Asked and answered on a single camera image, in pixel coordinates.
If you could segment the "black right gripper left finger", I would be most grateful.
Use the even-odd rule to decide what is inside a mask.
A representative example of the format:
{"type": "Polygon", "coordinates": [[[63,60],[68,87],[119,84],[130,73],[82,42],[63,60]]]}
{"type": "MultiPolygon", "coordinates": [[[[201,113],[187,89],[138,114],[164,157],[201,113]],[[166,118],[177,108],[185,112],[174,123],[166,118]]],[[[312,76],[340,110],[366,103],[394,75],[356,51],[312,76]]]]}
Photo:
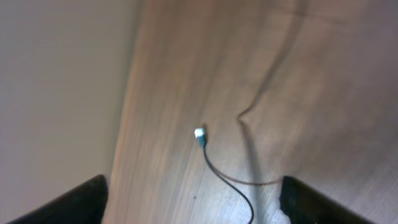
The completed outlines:
{"type": "Polygon", "coordinates": [[[100,224],[108,201],[105,176],[96,175],[10,224],[100,224]]]}

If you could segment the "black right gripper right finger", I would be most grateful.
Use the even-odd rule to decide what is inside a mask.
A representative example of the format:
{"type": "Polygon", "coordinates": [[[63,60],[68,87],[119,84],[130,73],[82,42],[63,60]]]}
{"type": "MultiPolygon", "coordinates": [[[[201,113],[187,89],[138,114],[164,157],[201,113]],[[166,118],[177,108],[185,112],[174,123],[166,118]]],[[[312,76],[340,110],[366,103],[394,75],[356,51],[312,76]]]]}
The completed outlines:
{"type": "Polygon", "coordinates": [[[291,176],[282,179],[279,203],[291,224],[371,224],[369,220],[291,176]]]}

